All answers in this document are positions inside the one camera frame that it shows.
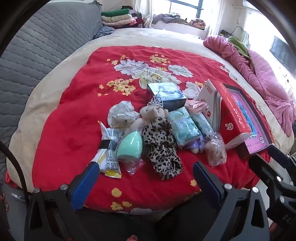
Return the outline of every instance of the stack of folded clothes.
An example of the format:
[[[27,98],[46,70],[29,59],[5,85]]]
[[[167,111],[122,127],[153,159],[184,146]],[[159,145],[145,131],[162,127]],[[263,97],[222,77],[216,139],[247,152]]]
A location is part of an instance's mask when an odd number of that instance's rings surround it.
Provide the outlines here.
[[[197,19],[193,19],[189,22],[190,25],[196,27],[196,28],[200,28],[200,29],[205,29],[205,22],[204,20],[197,18]]]
[[[101,16],[104,25],[114,28],[141,28],[143,24],[142,19],[137,17],[132,8],[102,12]]]

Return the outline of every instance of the quilt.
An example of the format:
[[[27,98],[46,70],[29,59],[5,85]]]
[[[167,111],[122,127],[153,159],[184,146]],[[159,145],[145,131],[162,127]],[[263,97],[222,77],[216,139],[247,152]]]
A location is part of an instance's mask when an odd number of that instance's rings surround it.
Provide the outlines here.
[[[107,126],[109,109],[122,100],[131,101],[139,111],[145,105],[147,83],[173,82],[184,90],[187,81],[203,86],[208,79],[240,88],[224,65],[194,53],[144,46],[95,50],[45,122],[32,167],[33,186],[54,190],[80,174],[100,144],[98,121]],[[264,115],[259,110],[258,113],[270,130]],[[178,176],[162,181],[149,161],[132,176],[121,168],[121,179],[101,174],[85,205],[107,212],[143,214],[184,202],[200,191],[193,178],[193,164],[201,160],[208,166],[208,160],[204,154],[194,155],[188,150],[178,150],[177,154],[183,164]],[[269,161],[266,151],[260,155]],[[251,187],[259,180],[247,160],[241,160],[235,150],[227,151],[225,165],[208,168],[235,188]]]

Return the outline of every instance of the leopard print fabric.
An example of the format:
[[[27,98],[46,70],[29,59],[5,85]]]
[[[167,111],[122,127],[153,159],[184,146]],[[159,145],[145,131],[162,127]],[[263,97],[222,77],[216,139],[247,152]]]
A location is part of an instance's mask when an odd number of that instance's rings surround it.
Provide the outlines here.
[[[172,125],[166,119],[157,117],[143,127],[142,137],[148,149],[148,159],[162,180],[182,172],[182,163],[177,156],[177,143],[172,134]]]

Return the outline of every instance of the curtain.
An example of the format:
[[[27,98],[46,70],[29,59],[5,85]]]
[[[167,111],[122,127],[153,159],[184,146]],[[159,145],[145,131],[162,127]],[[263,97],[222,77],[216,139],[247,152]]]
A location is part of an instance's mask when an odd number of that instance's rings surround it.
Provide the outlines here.
[[[145,28],[150,28],[153,19],[152,0],[134,0],[134,8],[142,14]]]
[[[209,27],[209,35],[218,35],[225,9],[226,0],[216,0],[213,3],[212,20]]]

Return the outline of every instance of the silver tiara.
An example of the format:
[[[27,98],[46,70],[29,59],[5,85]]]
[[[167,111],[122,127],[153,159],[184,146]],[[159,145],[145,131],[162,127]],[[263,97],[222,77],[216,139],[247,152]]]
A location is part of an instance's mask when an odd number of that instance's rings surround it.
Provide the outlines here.
[[[160,95],[154,95],[153,98],[148,102],[148,105],[158,105],[163,108],[163,101]]]

